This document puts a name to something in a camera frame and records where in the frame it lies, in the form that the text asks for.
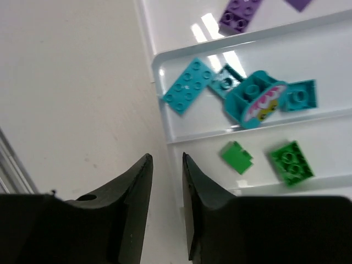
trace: small green brick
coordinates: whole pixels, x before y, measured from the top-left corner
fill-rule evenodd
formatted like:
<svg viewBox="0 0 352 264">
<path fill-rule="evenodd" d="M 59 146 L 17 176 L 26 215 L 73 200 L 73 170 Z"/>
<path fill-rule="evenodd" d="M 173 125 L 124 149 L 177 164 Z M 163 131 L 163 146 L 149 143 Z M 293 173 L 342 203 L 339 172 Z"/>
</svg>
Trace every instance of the small green brick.
<svg viewBox="0 0 352 264">
<path fill-rule="evenodd" d="M 229 142 L 220 152 L 221 157 L 239 174 L 243 174 L 253 165 L 252 156 L 237 141 Z"/>
<path fill-rule="evenodd" d="M 294 186 L 314 176 L 297 141 L 271 152 L 270 156 L 287 186 Z"/>
</svg>

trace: white tray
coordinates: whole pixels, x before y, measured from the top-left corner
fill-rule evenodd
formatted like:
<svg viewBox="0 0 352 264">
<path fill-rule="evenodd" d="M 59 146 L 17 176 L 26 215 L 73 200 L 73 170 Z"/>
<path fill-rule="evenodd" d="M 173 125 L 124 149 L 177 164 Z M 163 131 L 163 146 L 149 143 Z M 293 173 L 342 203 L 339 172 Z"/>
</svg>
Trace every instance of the white tray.
<svg viewBox="0 0 352 264">
<path fill-rule="evenodd" d="M 222 101 L 208 89 L 183 116 L 160 100 L 179 205 L 182 152 L 190 154 L 216 182 L 236 193 L 286 194 L 352 186 L 351 46 L 352 10 L 347 10 L 159 54 L 152 64 L 159 98 L 194 57 L 214 71 L 229 63 L 244 76 L 265 70 L 288 83 L 317 81 L 318 109 L 277 111 L 254 130 L 242 130 L 229 119 L 223 113 Z M 231 140 L 239 141 L 254 157 L 254 166 L 244 175 L 229 168 L 218 155 Z M 298 140 L 316 177 L 288 189 L 280 184 L 266 154 L 290 140 Z"/>
</svg>

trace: purple brick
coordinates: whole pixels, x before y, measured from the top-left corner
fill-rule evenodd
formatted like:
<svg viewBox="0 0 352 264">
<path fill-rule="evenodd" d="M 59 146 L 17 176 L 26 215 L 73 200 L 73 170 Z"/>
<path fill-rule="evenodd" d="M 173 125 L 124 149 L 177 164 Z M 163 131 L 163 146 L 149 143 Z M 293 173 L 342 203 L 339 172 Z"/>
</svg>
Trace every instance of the purple brick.
<svg viewBox="0 0 352 264">
<path fill-rule="evenodd" d="M 261 2 L 262 0 L 231 0 L 219 21 L 221 30 L 236 34 L 245 32 Z"/>
<path fill-rule="evenodd" d="M 286 0 L 291 6 L 302 12 L 312 0 Z"/>
</svg>

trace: table surface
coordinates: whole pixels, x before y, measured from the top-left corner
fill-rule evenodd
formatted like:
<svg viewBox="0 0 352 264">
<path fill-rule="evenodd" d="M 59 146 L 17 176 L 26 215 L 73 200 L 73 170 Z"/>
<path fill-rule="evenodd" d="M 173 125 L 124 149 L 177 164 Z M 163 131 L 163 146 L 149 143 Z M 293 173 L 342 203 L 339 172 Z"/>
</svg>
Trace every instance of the table surface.
<svg viewBox="0 0 352 264">
<path fill-rule="evenodd" d="M 217 19 L 226 1 L 143 4 L 141 30 L 132 1 L 1 1 L 0 126 L 39 191 L 56 189 L 63 199 L 76 199 L 152 154 L 141 263 L 182 264 L 188 263 L 185 230 L 145 56 L 150 63 L 156 53 L 196 44 L 191 26 L 206 32 L 202 17 Z M 267 0 L 250 30 L 348 8 L 352 1 L 315 0 L 299 14 Z"/>
</svg>

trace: building block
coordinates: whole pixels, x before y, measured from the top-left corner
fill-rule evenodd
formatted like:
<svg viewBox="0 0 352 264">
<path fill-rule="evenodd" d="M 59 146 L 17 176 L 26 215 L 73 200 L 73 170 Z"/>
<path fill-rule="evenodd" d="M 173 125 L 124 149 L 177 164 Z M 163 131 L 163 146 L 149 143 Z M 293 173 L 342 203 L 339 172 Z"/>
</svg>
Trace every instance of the building block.
<svg viewBox="0 0 352 264">
<path fill-rule="evenodd" d="M 288 85 L 285 112 L 302 111 L 317 107 L 315 80 L 300 81 Z"/>
<path fill-rule="evenodd" d="M 209 84 L 209 88 L 221 98 L 225 98 L 226 94 L 242 81 L 243 77 L 226 64 Z"/>
<path fill-rule="evenodd" d="M 220 29 L 230 33 L 245 32 L 262 0 L 230 0 L 220 21 Z"/>
<path fill-rule="evenodd" d="M 312 0 L 285 0 L 291 6 L 293 6 L 297 11 L 302 12 Z"/>
<path fill-rule="evenodd" d="M 215 77 L 215 73 L 195 58 L 175 81 L 163 100 L 178 114 L 183 114 Z"/>
<path fill-rule="evenodd" d="M 270 156 L 287 186 L 294 186 L 314 176 L 297 141 L 271 152 Z"/>
<path fill-rule="evenodd" d="M 287 83 L 259 70 L 242 81 L 225 97 L 225 112 L 244 128 L 257 128 L 286 103 Z"/>
<path fill-rule="evenodd" d="M 221 157 L 239 174 L 243 174 L 253 163 L 252 156 L 237 141 L 229 142 L 221 151 Z"/>
</svg>

